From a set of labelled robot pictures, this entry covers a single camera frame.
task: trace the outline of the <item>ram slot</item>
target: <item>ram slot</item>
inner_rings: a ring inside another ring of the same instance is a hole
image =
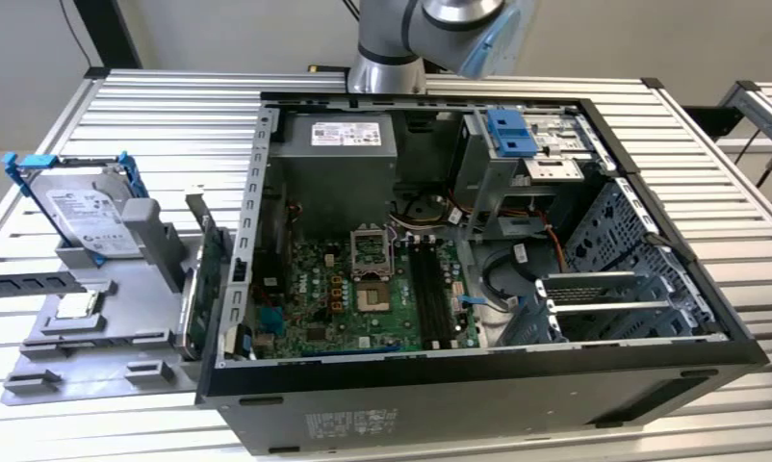
[[[412,244],[410,248],[411,280],[416,295],[419,335],[427,349],[451,347],[452,317],[435,245]]]

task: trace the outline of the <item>case label sticker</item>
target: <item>case label sticker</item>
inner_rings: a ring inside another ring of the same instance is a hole
[[[96,190],[48,190],[56,213],[82,246],[106,257],[140,253],[112,199]]]
[[[386,435],[396,428],[398,409],[305,414],[308,436],[315,439]]]
[[[382,146],[375,122],[317,122],[311,126],[311,146]]]
[[[454,207],[451,210],[451,214],[448,215],[448,222],[452,224],[459,224],[460,220],[462,220],[462,211],[459,210],[458,207]]]
[[[527,250],[525,249],[525,244],[519,243],[514,245],[514,257],[516,258],[516,263],[527,263]]]

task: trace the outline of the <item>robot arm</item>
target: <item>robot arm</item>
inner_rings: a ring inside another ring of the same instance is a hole
[[[533,2],[360,0],[348,91],[423,93],[422,58],[468,79],[486,77]]]

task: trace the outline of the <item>aluminum slotted table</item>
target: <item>aluminum slotted table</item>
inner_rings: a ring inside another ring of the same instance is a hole
[[[772,461],[770,203],[655,81],[494,78],[470,82],[434,76],[427,87],[440,95],[593,100],[760,338],[770,365],[643,428],[371,448],[303,458],[466,460],[478,453],[486,461],[705,460],[699,456],[721,462]],[[343,91],[343,75],[112,71],[106,77],[84,80],[37,152],[96,156],[127,150],[160,202],[163,221],[173,222],[184,234],[196,232],[184,189],[204,184],[215,219],[233,228],[261,90]],[[54,244],[48,222],[13,188],[0,205],[0,273],[57,270]],[[0,299],[0,394],[40,304],[38,296]],[[22,407],[0,404],[0,457],[245,460],[245,450],[217,412],[193,409],[192,401],[193,394],[184,393]],[[21,444],[13,435],[22,435]]]

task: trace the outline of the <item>motherboard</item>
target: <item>motherboard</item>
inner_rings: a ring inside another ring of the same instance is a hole
[[[452,243],[428,247],[439,268],[424,271],[430,274],[422,278],[435,279],[442,288],[436,295],[446,302],[438,314],[428,315],[419,308],[427,290],[418,290],[412,275],[411,251],[419,249],[395,239],[382,246],[375,237],[293,245],[285,302],[260,307],[263,332],[253,338],[259,356],[299,358],[479,346],[472,306],[456,299],[466,292]],[[388,274],[358,275],[359,263],[378,268],[386,264]],[[447,343],[428,340],[434,323],[450,329]]]

